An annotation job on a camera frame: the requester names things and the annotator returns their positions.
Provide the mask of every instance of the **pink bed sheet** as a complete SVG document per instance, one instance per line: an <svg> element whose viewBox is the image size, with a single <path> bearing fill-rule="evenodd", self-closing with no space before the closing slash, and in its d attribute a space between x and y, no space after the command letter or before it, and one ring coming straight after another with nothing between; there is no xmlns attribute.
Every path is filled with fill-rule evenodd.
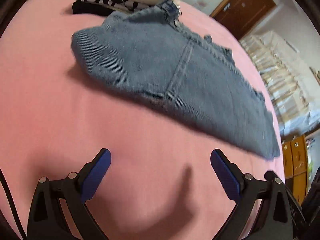
<svg viewBox="0 0 320 240"><path fill-rule="evenodd" d="M72 2L28 0L0 40L0 165L25 229L38 179L79 171L103 147L112 164L88 207L111 240L212 239L234 206L210 165L215 148L257 179L270 169L284 178L282 156L267 162L108 95L70 49L75 31L104 18L72 15ZM281 147L270 98L239 43L190 5L181 10L191 30L232 49L236 66L266 98ZM2 188L0 209L17 231Z"/></svg>

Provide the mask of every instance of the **metal screw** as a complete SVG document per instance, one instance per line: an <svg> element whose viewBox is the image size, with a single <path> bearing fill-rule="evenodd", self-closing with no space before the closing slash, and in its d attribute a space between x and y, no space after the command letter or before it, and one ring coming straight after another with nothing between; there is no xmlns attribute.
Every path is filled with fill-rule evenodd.
<svg viewBox="0 0 320 240"><path fill-rule="evenodd" d="M245 177L245 179L247 179L247 180L252 180L252 179L253 179L253 176L252 176L250 173L246 173L246 174L244 175L244 177Z"/></svg>
<svg viewBox="0 0 320 240"><path fill-rule="evenodd" d="M275 178L275 182L278 183L278 184L281 184L282 180L280 178Z"/></svg>
<svg viewBox="0 0 320 240"><path fill-rule="evenodd" d="M69 179L74 179L77 176L76 172L72 172L68 175Z"/></svg>
<svg viewBox="0 0 320 240"><path fill-rule="evenodd" d="M40 183L44 183L46 180L47 180L46 177L41 177L41 178L39 179L39 182L40 182Z"/></svg>

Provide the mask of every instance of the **jeans seam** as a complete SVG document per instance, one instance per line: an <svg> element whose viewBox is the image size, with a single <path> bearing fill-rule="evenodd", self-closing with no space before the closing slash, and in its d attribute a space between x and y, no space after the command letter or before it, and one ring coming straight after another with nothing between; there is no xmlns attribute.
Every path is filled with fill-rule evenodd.
<svg viewBox="0 0 320 240"><path fill-rule="evenodd" d="M231 64L229 62L227 62L227 60L224 60L222 57L220 57L218 54L214 53L212 51L212 49L214 49L212 46L211 47L204 47L201 43L201 41L199 41L198 39L196 39L195 37L193 37L192 35L190 35L187 31L183 30L183 29L179 29L179 28L174 28L176 31L180 32L183 36L185 36L188 39L191 39L194 41L194 43L196 43L197 45L199 45L199 47L201 47L202 49L208 51L210 54L212 54L215 58L219 59L224 65L226 65L230 71L233 71L235 74L237 74L242 81L245 83L245 85L247 86L247 88L249 89L250 93L252 93L256 98L258 98L260 101L262 101L262 99L257 95L257 93L255 93L254 89L251 87L251 85L247 82L247 80L244 79L244 77L242 76L242 74L240 73L239 70L236 69L236 67L231 66Z"/></svg>
<svg viewBox="0 0 320 240"><path fill-rule="evenodd" d="M165 95L166 98L169 99L169 101L177 94L182 83L182 77L187 75L187 65L191 59L193 46L194 43L191 40L189 40L183 50L182 56L174 71L174 74L166 88Z"/></svg>
<svg viewBox="0 0 320 240"><path fill-rule="evenodd" d="M234 100L233 100L233 96L232 96L232 93L231 93L231 89L230 89L230 86L229 86L229 83L228 83L228 80L226 79L226 83L227 83L227 86L228 86L228 91L229 91L229 94L230 94L230 97L231 97L231 102L232 102L232 107L233 107L233 114L234 116L236 116L236 120L237 120L237 126L236 127L239 127L239 118L238 116L236 115L236 109L235 109L235 103L234 103Z"/></svg>

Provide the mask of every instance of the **cabinet door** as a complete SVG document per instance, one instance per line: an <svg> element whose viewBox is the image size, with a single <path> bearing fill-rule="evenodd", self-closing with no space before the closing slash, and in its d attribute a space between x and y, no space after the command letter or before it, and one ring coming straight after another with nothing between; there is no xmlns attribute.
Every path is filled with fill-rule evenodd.
<svg viewBox="0 0 320 240"><path fill-rule="evenodd" d="M283 162L284 162L284 175L285 178L293 177L293 160L290 142L286 142L282 145Z"/></svg>
<svg viewBox="0 0 320 240"><path fill-rule="evenodd" d="M214 19L239 40L275 6L273 0L228 0Z"/></svg>
<svg viewBox="0 0 320 240"><path fill-rule="evenodd" d="M306 197L307 191L307 173L302 173L300 175L293 177L293 190L292 194L301 205L304 198Z"/></svg>
<svg viewBox="0 0 320 240"><path fill-rule="evenodd" d="M304 136L298 137L291 141L293 175L299 175L307 171L307 149Z"/></svg>

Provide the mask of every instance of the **jeans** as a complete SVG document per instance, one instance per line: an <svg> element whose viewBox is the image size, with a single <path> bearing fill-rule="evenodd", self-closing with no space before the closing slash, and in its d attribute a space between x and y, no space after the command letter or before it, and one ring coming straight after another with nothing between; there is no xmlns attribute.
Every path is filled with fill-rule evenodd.
<svg viewBox="0 0 320 240"><path fill-rule="evenodd" d="M266 159L280 155L264 97L243 78L231 50L178 21L167 0L80 30L71 47L108 90Z"/></svg>

